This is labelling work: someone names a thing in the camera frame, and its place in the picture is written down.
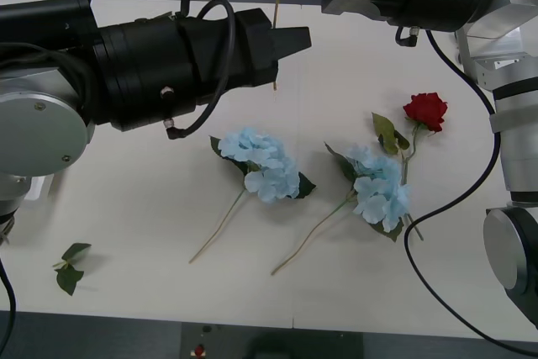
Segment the dark floor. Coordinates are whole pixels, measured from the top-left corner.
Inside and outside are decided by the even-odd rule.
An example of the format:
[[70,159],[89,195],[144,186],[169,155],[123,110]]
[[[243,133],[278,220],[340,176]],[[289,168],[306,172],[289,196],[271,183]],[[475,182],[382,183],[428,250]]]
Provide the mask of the dark floor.
[[[6,320],[7,315],[0,313],[0,326]],[[481,340],[216,325],[204,328],[187,323],[21,313],[3,359],[187,359],[198,344],[204,344],[208,359],[522,357]],[[538,344],[516,345],[538,351]]]

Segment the loose leaf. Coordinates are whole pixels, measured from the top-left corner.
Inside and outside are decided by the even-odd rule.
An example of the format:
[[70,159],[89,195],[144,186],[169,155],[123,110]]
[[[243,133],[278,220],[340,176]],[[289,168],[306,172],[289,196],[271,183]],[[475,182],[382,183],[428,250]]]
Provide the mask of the loose leaf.
[[76,284],[84,276],[84,271],[77,271],[73,265],[68,264],[61,269],[55,269],[58,286],[70,296],[75,292]]
[[329,151],[331,155],[333,155],[336,159],[336,162],[338,163],[338,166],[344,173],[345,178],[350,180],[351,182],[355,182],[357,179],[355,168],[353,168],[353,165],[341,154],[336,153],[334,150],[330,148],[329,145],[325,143],[325,147]]
[[306,178],[302,172],[299,173],[299,178],[301,179],[299,183],[299,194],[295,199],[305,199],[316,188],[316,185]]
[[394,124],[379,114],[372,113],[372,117],[373,127],[376,130],[376,136],[382,148],[389,155],[397,155],[398,147],[396,146],[396,137],[394,136],[394,132],[396,131]]
[[396,229],[391,231],[390,233],[385,233],[385,230],[383,229],[383,223],[378,224],[370,224],[370,226],[380,235],[384,235],[385,237],[388,237],[390,240],[396,242],[398,237],[402,234],[402,230],[404,229],[404,223],[402,220],[398,223],[398,226],[396,226]]
[[64,252],[64,255],[61,256],[61,259],[64,261],[71,261],[77,254],[80,254],[84,250],[90,248],[91,244],[85,244],[85,243],[75,243],[69,249]]
[[211,139],[211,148],[217,154],[217,156],[234,163],[234,165],[241,170],[244,176],[246,176],[249,173],[249,167],[246,162],[243,163],[241,161],[235,161],[234,159],[230,159],[229,157],[222,156],[219,150],[219,142],[220,142],[219,138],[214,138],[213,136],[209,136],[209,138]]
[[411,144],[405,137],[400,134],[397,130],[394,131],[394,137],[396,138],[396,141],[398,142],[398,146],[402,150],[407,150],[409,147],[411,147]]

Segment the blue hydrangea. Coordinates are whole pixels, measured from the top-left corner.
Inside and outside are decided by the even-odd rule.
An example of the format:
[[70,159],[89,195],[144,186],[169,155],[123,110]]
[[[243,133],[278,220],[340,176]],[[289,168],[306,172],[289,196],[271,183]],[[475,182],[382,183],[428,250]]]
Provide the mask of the blue hydrangea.
[[245,176],[245,188],[257,193],[265,203],[273,203],[299,194],[299,171],[295,161],[286,156],[284,145],[269,135],[259,135],[252,128],[227,134],[219,142],[223,157],[253,163],[253,171]]
[[354,146],[345,154],[360,176],[353,185],[359,204],[353,211],[370,224],[382,222],[390,233],[409,212],[409,185],[400,185],[400,165],[386,156],[376,156],[368,147]]

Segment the white table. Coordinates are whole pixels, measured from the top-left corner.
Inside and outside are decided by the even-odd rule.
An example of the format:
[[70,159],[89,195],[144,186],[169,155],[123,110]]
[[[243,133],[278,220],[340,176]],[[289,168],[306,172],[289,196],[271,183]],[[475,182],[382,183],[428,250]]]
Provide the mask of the white table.
[[[27,0],[0,0],[14,3]],[[196,11],[201,7],[194,4]],[[236,9],[272,5],[236,4]],[[99,25],[177,10],[177,2],[95,0]],[[308,25],[314,47],[281,62],[272,86],[237,89],[194,136],[169,141],[162,124],[128,133],[99,127],[81,160],[39,208],[21,209],[3,260],[21,310],[137,319],[475,336],[424,289],[394,244],[342,211],[289,267],[270,270],[345,196],[323,142],[344,150],[376,146],[371,111],[406,135],[402,106],[437,91],[449,103],[444,132],[425,140],[409,174],[415,217],[452,200],[482,173],[493,137],[467,86],[437,58],[425,36],[398,47],[395,28],[360,15],[282,6],[280,26]],[[438,34],[454,55],[450,36]],[[187,124],[194,114],[177,122]],[[267,207],[250,197],[194,264],[240,190],[240,176],[211,151],[209,135],[248,124],[279,136],[319,189],[305,201]],[[446,301],[492,336],[538,341],[538,331],[504,295],[485,254],[485,210],[508,200],[500,166],[458,209],[421,226],[413,252]],[[50,267],[73,242],[93,244],[87,272],[70,298]],[[7,299],[0,293],[0,304]]]

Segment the rose stem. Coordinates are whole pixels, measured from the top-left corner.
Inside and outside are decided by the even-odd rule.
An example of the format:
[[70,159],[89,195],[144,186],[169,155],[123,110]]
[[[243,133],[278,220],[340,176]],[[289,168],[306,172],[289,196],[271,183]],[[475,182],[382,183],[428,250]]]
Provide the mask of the rose stem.
[[[403,174],[402,174],[402,185],[407,184],[407,175],[409,173],[409,161],[414,157],[414,155],[417,152],[417,139],[419,138],[418,133],[420,129],[420,124],[416,124],[413,128],[413,152],[409,157],[404,157],[404,153],[402,152],[402,166],[403,166]],[[413,223],[413,218],[411,218],[410,214],[405,215],[408,220],[410,220],[410,223]],[[414,230],[417,232],[417,235],[420,238],[420,241],[424,241],[424,237],[422,236],[422,233],[420,233],[420,230],[418,227],[414,227]]]
[[277,273],[283,269],[293,258],[295,258],[299,252],[301,252],[301,250],[303,249],[304,245],[306,244],[306,242],[309,240],[309,238],[312,236],[312,234],[323,224],[325,223],[325,221],[330,218],[333,214],[335,214],[336,212],[338,212],[340,209],[344,208],[344,206],[350,202],[350,198],[349,196],[344,200],[344,202],[342,202],[340,205],[338,205],[336,207],[335,210],[333,210],[325,219],[321,220],[309,233],[309,235],[306,236],[306,239],[304,239],[303,241],[303,244],[301,244],[299,246],[299,248],[286,260],[284,261],[282,264],[280,264],[278,267],[276,267],[273,272],[271,272],[271,276],[274,277],[275,275],[277,275]]
[[231,214],[232,210],[234,209],[234,206],[239,202],[239,200],[241,199],[241,197],[243,196],[243,193],[245,193],[245,191],[246,190],[244,188],[241,190],[240,194],[237,196],[234,203],[229,208],[228,213],[226,214],[226,216],[224,216],[224,219],[222,219],[222,222],[220,222],[219,227],[216,229],[216,231],[213,233],[213,235],[211,237],[209,237],[209,240],[203,245],[203,247],[200,249],[200,251],[198,251],[196,253],[196,255],[191,259],[191,261],[188,262],[189,264],[192,264],[199,256],[201,256],[203,251],[208,247],[209,244],[211,244],[211,241],[213,241],[213,239],[217,235],[219,235],[220,231],[223,229],[223,226],[224,226],[224,223],[226,222],[226,219],[228,218],[229,214]]

